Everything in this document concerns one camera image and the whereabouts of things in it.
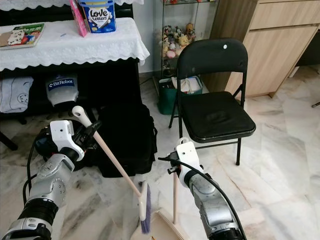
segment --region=love letters container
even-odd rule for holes
[[[116,30],[114,0],[78,0],[93,34],[110,33]]]

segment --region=black bag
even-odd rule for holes
[[[149,109],[139,103],[114,104],[101,110],[99,120],[102,122],[99,134],[126,173],[134,176],[150,172],[157,152],[158,131]],[[121,177],[100,146],[90,153],[89,162],[98,166],[105,178]]]

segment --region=dustpan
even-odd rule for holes
[[[141,226],[132,234],[130,240],[189,240],[189,236],[177,223],[178,176],[173,176],[173,218],[163,208],[151,214],[150,233],[143,234]]]

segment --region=white lace tablecloth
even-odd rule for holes
[[[0,33],[9,32],[14,27],[0,27]],[[86,37],[78,34],[74,20],[45,22],[36,46],[0,50],[0,71],[62,63],[105,63],[130,57],[140,59],[143,65],[149,55],[135,21],[129,17],[116,19],[115,32],[88,33]]]
[[[115,3],[118,5],[122,5],[123,3],[144,4],[144,0],[115,0]],[[69,0],[0,0],[0,10],[23,10],[25,8],[35,9],[38,6],[42,6],[44,8],[49,8],[51,6],[62,7],[64,4],[70,5]]]

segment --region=broom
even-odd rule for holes
[[[92,124],[81,106],[75,106],[72,113],[86,128]],[[143,234],[148,234],[151,222],[151,191],[147,181],[141,183],[140,192],[97,131],[93,134],[93,137],[138,197],[141,230]]]

